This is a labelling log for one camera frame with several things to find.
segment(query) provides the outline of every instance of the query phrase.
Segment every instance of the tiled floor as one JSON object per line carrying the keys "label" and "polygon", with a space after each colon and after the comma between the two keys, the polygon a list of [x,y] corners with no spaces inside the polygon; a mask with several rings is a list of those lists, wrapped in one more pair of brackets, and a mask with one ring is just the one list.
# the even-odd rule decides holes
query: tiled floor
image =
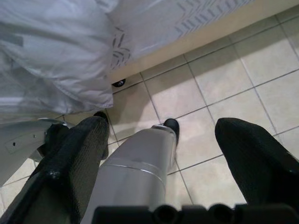
{"label": "tiled floor", "polygon": [[[177,118],[181,125],[166,201],[210,206],[245,202],[214,137],[218,118],[266,128],[299,157],[299,6],[127,79],[107,110],[112,153],[135,132]],[[78,123],[90,113],[67,115]],[[1,188],[0,213],[34,164],[27,160]]]}

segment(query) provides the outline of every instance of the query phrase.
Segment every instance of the floor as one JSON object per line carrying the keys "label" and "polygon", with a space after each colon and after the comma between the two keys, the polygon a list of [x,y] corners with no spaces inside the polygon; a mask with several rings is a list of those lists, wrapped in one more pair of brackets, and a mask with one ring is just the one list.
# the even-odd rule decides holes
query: floor
{"label": "floor", "polygon": [[[214,137],[218,118],[266,128],[299,157],[299,6],[127,79],[114,88],[109,151],[135,132],[177,118],[176,166],[166,202],[233,206],[245,200]],[[60,119],[78,123],[91,114]],[[32,160],[0,190],[0,213],[34,170]]]}

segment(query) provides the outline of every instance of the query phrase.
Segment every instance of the tile grout line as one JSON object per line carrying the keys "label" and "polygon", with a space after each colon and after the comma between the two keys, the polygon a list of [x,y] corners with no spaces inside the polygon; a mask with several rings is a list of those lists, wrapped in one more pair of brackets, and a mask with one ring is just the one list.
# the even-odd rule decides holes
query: tile grout line
{"label": "tile grout line", "polygon": [[0,187],[0,200],[1,200],[1,203],[2,203],[2,206],[3,206],[3,212],[5,212],[6,210],[6,206],[4,205],[4,201],[3,201],[3,195],[2,195],[2,187]]}
{"label": "tile grout line", "polygon": [[280,21],[279,21],[279,19],[277,17],[277,14],[274,15],[274,18],[275,18],[276,22],[280,25]]}
{"label": "tile grout line", "polygon": [[287,130],[285,130],[285,131],[283,131],[283,132],[279,132],[279,133],[277,133],[277,134],[275,134],[275,135],[273,135],[273,136],[278,136],[278,135],[280,135],[280,134],[283,134],[283,133],[286,133],[286,132],[288,132],[288,131],[294,130],[294,129],[298,128],[298,127],[299,127],[299,126],[292,127],[292,128],[287,129]]}
{"label": "tile grout line", "polygon": [[278,21],[280,24],[283,24],[283,23],[285,23],[285,22],[294,20],[294,19],[296,19],[297,17],[299,17],[299,14],[296,15],[296,16],[294,16],[294,17],[292,17],[292,18],[289,18],[289,19],[287,19],[287,20],[285,20],[285,21],[282,21],[282,22],[280,22],[279,19],[277,18],[277,21]]}
{"label": "tile grout line", "polygon": [[285,29],[284,29],[284,27],[283,27],[281,24],[280,24],[280,28],[281,28],[282,32],[284,33],[286,39],[288,40],[288,42],[289,42],[289,44],[290,44],[290,46],[291,46],[293,52],[295,53],[295,55],[296,55],[296,57],[297,57],[297,59],[298,59],[298,61],[299,61],[299,55],[297,54],[297,52],[296,52],[296,50],[295,50],[295,48],[294,48],[292,42],[291,42],[290,39],[289,39],[289,36],[286,34]]}
{"label": "tile grout line", "polygon": [[265,31],[268,31],[269,29],[272,29],[272,28],[275,28],[275,27],[278,27],[280,25],[280,23],[278,22],[276,25],[274,25],[274,26],[270,26],[270,27],[268,27],[268,28],[266,28],[266,29],[263,29],[263,30],[260,30],[260,31],[258,31],[257,33],[254,33],[254,34],[252,34],[252,35],[249,35],[249,36],[247,36],[247,37],[245,37],[245,38],[243,38],[243,39],[240,39],[240,40],[238,40],[238,41],[236,41],[236,42],[233,42],[232,40],[231,40],[231,38],[230,38],[230,35],[231,34],[229,34],[228,36],[229,36],[229,38],[230,38],[230,40],[231,40],[231,42],[232,42],[232,45],[234,45],[234,44],[236,44],[236,43],[240,43],[240,42],[242,42],[242,41],[245,41],[245,40],[247,40],[247,39],[249,39],[249,38],[251,38],[251,37],[253,37],[253,36],[255,36],[255,35],[258,35],[258,34],[261,34],[261,33],[263,33],[263,32],[265,32]]}
{"label": "tile grout line", "polygon": [[116,134],[115,134],[115,131],[114,131],[114,128],[113,128],[113,125],[112,125],[112,122],[111,122],[111,119],[110,119],[110,117],[109,117],[109,114],[108,114],[108,111],[107,111],[107,109],[105,109],[105,112],[106,112],[106,115],[107,115],[107,117],[108,117],[108,121],[110,122],[110,126],[111,126],[111,128],[112,128],[112,131],[113,131],[114,137],[115,137],[115,139],[116,139],[116,142],[118,142],[118,140],[117,140],[117,137],[116,137]]}
{"label": "tile grout line", "polygon": [[200,164],[203,164],[203,163],[205,163],[205,162],[209,162],[209,161],[211,161],[211,160],[213,160],[213,159],[217,159],[217,158],[219,158],[219,157],[221,157],[221,156],[223,156],[223,154],[220,154],[220,155],[218,155],[218,156],[215,156],[215,157],[212,157],[212,158],[210,158],[210,159],[207,159],[207,160],[204,160],[204,161],[201,161],[201,162],[195,163],[195,164],[193,164],[193,165],[191,165],[191,166],[188,166],[188,167],[182,168],[182,169],[180,169],[179,171],[184,171],[184,170],[187,170],[187,169],[189,169],[189,168],[195,167],[195,166],[197,166],[197,165],[200,165]]}
{"label": "tile grout line", "polygon": [[166,72],[169,72],[169,71],[171,71],[171,70],[174,70],[174,69],[177,69],[177,68],[179,68],[179,67],[182,67],[182,66],[184,66],[184,65],[186,65],[186,64],[188,64],[188,62],[185,62],[185,63],[183,63],[183,64],[180,64],[180,65],[178,65],[178,66],[175,66],[175,67],[173,67],[173,68],[171,68],[171,69],[169,69],[169,70],[166,70],[166,71],[164,71],[164,72],[161,72],[161,73],[159,73],[159,74],[157,74],[157,75],[155,75],[155,76],[153,76],[153,77],[150,77],[150,78],[148,78],[148,79],[144,79],[143,78],[143,76],[142,76],[142,79],[143,79],[143,81],[145,82],[145,81],[148,81],[148,80],[151,80],[151,79],[153,79],[153,78],[156,78],[156,77],[158,77],[158,76],[160,76],[160,75],[163,75],[163,74],[165,74]]}
{"label": "tile grout line", "polygon": [[182,178],[183,183],[184,183],[184,185],[185,185],[186,191],[187,191],[187,193],[188,193],[188,195],[189,195],[190,201],[191,201],[192,204],[194,204],[194,202],[193,202],[193,200],[192,200],[192,197],[191,197],[191,195],[190,195],[190,192],[189,192],[189,190],[188,190],[187,184],[186,184],[186,182],[185,182],[185,179],[184,179],[184,177],[183,177],[183,175],[182,175],[182,172],[181,172],[180,170],[179,170],[179,174],[181,175],[181,178]]}
{"label": "tile grout line", "polygon": [[185,186],[186,191],[187,191],[187,193],[188,193],[188,196],[189,196],[189,198],[190,198],[190,201],[191,201],[192,204],[194,204],[194,202],[193,202],[193,200],[192,200],[192,197],[191,197],[191,194],[190,194],[190,192],[189,192],[189,189],[188,189],[188,187],[187,187],[187,184],[186,184],[186,182],[185,182],[185,179],[184,179],[184,177],[183,177],[183,175],[182,175],[182,172],[181,172],[181,170],[180,170],[180,168],[179,168],[179,165],[178,165],[178,162],[177,162],[177,158],[175,158],[175,163],[176,163],[176,165],[178,166],[178,171],[176,171],[176,172],[174,172],[174,173],[179,172],[179,174],[181,175],[181,178],[182,178],[182,180],[183,180],[183,183],[184,183],[184,186]]}
{"label": "tile grout line", "polygon": [[8,186],[8,185],[10,185],[10,184],[12,184],[12,183],[16,183],[16,182],[18,182],[18,181],[21,181],[21,180],[26,179],[26,178],[29,178],[29,177],[30,177],[30,175],[29,175],[29,176],[26,176],[26,177],[22,177],[22,178],[20,178],[20,179],[18,179],[18,180],[16,180],[16,181],[12,181],[12,182],[10,182],[10,183],[4,184],[3,187],[4,187],[4,186]]}
{"label": "tile grout line", "polygon": [[274,123],[273,123],[273,121],[271,120],[271,118],[270,118],[270,116],[269,116],[269,113],[268,113],[268,111],[267,111],[267,109],[266,109],[266,107],[265,107],[265,105],[264,105],[264,103],[263,103],[263,101],[262,101],[260,95],[258,94],[258,92],[257,92],[257,90],[256,90],[256,87],[255,87],[254,83],[252,82],[252,79],[251,79],[251,77],[250,77],[250,75],[249,75],[249,71],[248,71],[248,69],[247,69],[247,67],[246,67],[246,65],[245,65],[245,63],[244,63],[244,61],[242,60],[242,58],[241,58],[240,55],[238,54],[238,51],[237,51],[237,49],[235,48],[235,45],[233,45],[233,47],[234,47],[235,53],[237,54],[238,58],[240,59],[242,65],[243,65],[243,68],[245,69],[245,72],[246,72],[246,74],[247,74],[247,76],[248,76],[248,78],[249,78],[249,80],[250,80],[250,82],[251,82],[251,84],[252,84],[252,86],[253,86],[253,89],[254,89],[254,91],[255,91],[255,93],[256,93],[256,95],[257,95],[257,97],[258,97],[260,103],[262,104],[262,107],[263,107],[263,109],[264,109],[264,111],[265,111],[265,113],[266,113],[266,116],[268,117],[268,119],[269,119],[269,121],[270,121],[272,127],[273,127],[274,132],[277,133],[277,130],[276,130],[275,126],[274,126]]}
{"label": "tile grout line", "polygon": [[158,117],[159,123],[161,124],[161,120],[160,120],[159,114],[158,114],[158,112],[157,112],[156,106],[155,106],[155,104],[154,104],[153,99],[151,98],[150,91],[149,91],[149,89],[148,89],[148,87],[147,87],[147,85],[146,85],[146,83],[145,83],[143,77],[142,77],[142,80],[143,80],[143,83],[144,83],[144,85],[145,85],[146,91],[147,91],[147,93],[148,93],[148,95],[149,95],[149,99],[150,99],[150,101],[151,101],[151,104],[153,105],[153,108],[154,108],[154,110],[155,110],[155,112],[156,112],[156,115],[157,115],[157,117]]}
{"label": "tile grout line", "polygon": [[276,78],[270,79],[269,81],[266,81],[266,82],[260,83],[260,84],[258,84],[258,85],[255,85],[254,87],[259,87],[259,86],[261,86],[261,85],[267,84],[267,83],[272,82],[272,81],[274,81],[274,80],[276,80],[276,79],[279,79],[279,78],[282,78],[282,77],[284,77],[284,76],[290,75],[290,74],[292,74],[293,72],[296,72],[296,71],[298,71],[298,70],[299,70],[299,68],[298,68],[298,69],[295,69],[295,70],[293,70],[293,71],[290,71],[290,72],[288,72],[288,73],[285,73],[285,74],[283,74],[283,75],[281,75],[281,76],[278,76],[278,77],[276,77]]}
{"label": "tile grout line", "polygon": [[299,69],[290,71],[290,72],[288,72],[288,73],[286,73],[286,74],[284,74],[284,75],[281,75],[281,76],[279,76],[279,77],[273,78],[273,79],[271,79],[271,80],[268,80],[268,81],[266,81],[266,82],[264,82],[264,83],[261,83],[261,84],[258,84],[258,85],[256,85],[256,86],[250,87],[250,88],[248,88],[248,89],[246,89],[246,90],[243,90],[243,91],[241,91],[241,92],[239,92],[239,93],[236,93],[236,94],[231,95],[231,96],[229,96],[229,97],[226,97],[226,98],[223,98],[223,99],[221,99],[221,100],[218,100],[218,101],[216,101],[216,102],[214,102],[214,103],[211,103],[211,104],[208,104],[208,105],[206,105],[206,106],[203,106],[203,107],[201,107],[201,108],[199,108],[199,109],[196,109],[196,110],[194,110],[194,111],[190,111],[190,112],[188,112],[188,113],[186,113],[186,114],[180,115],[180,116],[176,117],[175,119],[184,117],[184,116],[189,115],[189,114],[191,114],[191,113],[193,113],[193,112],[199,111],[199,110],[201,110],[201,109],[203,109],[203,108],[205,108],[205,107],[209,107],[209,106],[212,106],[212,105],[214,105],[214,104],[220,103],[220,102],[222,102],[222,101],[224,101],[224,100],[230,99],[230,98],[235,97],[235,96],[237,96],[237,95],[239,95],[239,94],[242,94],[242,93],[245,93],[245,92],[247,92],[247,91],[249,91],[249,90],[252,90],[252,89],[254,89],[254,87],[259,87],[259,86],[261,86],[261,85],[267,84],[267,83],[272,82],[272,81],[274,81],[274,80],[276,80],[276,79],[279,79],[279,78],[282,78],[282,77],[287,76],[287,75],[289,75],[289,74],[292,74],[293,72],[296,72],[296,71],[298,71],[298,70],[299,70]]}
{"label": "tile grout line", "polygon": [[212,116],[212,114],[211,114],[211,111],[210,111],[209,107],[208,107],[207,104],[206,104],[205,96],[203,95],[203,93],[202,93],[202,91],[201,91],[201,89],[200,89],[200,87],[199,87],[199,84],[198,84],[197,81],[196,81],[195,75],[193,74],[193,71],[192,71],[192,69],[190,68],[190,64],[187,63],[187,65],[188,65],[189,71],[191,72],[191,74],[192,74],[192,76],[193,76],[193,79],[194,79],[194,81],[195,81],[195,83],[196,83],[196,86],[197,86],[197,88],[198,88],[198,90],[199,90],[199,92],[200,92],[200,94],[201,94],[201,96],[202,96],[202,98],[203,98],[203,100],[204,100],[204,102],[205,102],[206,108],[207,108],[207,110],[208,110],[208,112],[209,112],[209,114],[210,114],[210,116],[211,116],[211,119],[212,119],[214,125],[216,125],[216,122],[215,122],[215,120],[214,120],[214,118],[213,118],[213,116]]}
{"label": "tile grout line", "polygon": [[122,139],[118,140],[117,142],[119,142],[119,141],[123,141],[123,140],[128,139],[128,138],[131,138],[134,134],[132,134],[132,135],[126,137],[126,138],[122,138]]}
{"label": "tile grout line", "polygon": [[215,52],[217,52],[217,51],[219,51],[219,50],[222,50],[222,49],[224,49],[224,48],[228,48],[228,47],[230,47],[230,46],[232,46],[233,45],[233,43],[231,42],[230,44],[228,44],[228,45],[225,45],[224,47],[221,47],[221,48],[218,48],[218,49],[216,49],[216,50],[212,50],[211,52],[209,52],[209,53],[207,53],[207,54],[205,54],[205,55],[202,55],[202,56],[199,56],[199,57],[197,57],[197,58],[195,58],[195,59],[192,59],[192,60],[190,60],[190,61],[187,61],[187,59],[186,59],[186,61],[187,61],[187,63],[190,63],[190,62],[194,62],[194,61],[196,61],[196,60],[198,60],[198,59],[200,59],[200,58],[203,58],[203,57],[205,57],[205,56],[208,56],[208,55],[210,55],[210,54],[212,54],[212,53],[215,53]]}
{"label": "tile grout line", "polygon": [[169,175],[171,175],[171,174],[175,174],[175,173],[177,173],[177,172],[179,172],[179,170],[177,170],[177,171],[173,171],[172,173],[167,174],[167,176],[169,176]]}

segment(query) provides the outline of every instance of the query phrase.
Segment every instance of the white bedsheet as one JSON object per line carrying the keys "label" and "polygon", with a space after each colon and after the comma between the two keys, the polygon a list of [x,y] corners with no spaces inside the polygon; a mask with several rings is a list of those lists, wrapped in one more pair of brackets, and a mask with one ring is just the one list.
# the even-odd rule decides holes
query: white bedsheet
{"label": "white bedsheet", "polygon": [[1,0],[0,123],[111,107],[111,70],[251,1]]}

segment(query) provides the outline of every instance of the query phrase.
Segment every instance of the bed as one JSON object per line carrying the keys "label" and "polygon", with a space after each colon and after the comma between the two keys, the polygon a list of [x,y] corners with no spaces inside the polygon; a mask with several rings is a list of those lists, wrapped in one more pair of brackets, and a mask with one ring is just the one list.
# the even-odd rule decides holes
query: bed
{"label": "bed", "polygon": [[[171,2],[172,7],[177,10],[176,17],[179,22],[168,22],[172,24],[172,27],[163,32],[168,41],[161,41],[149,49],[138,52],[136,56],[117,66],[118,53],[115,52],[113,70],[109,77],[111,83],[201,47],[299,4],[299,0],[177,0]],[[203,4],[203,9],[196,12],[200,3]],[[195,28],[188,22],[189,18]],[[169,34],[167,34],[169,30],[172,30],[172,38],[169,38]],[[132,42],[127,44],[128,49],[130,47],[134,49]]]}

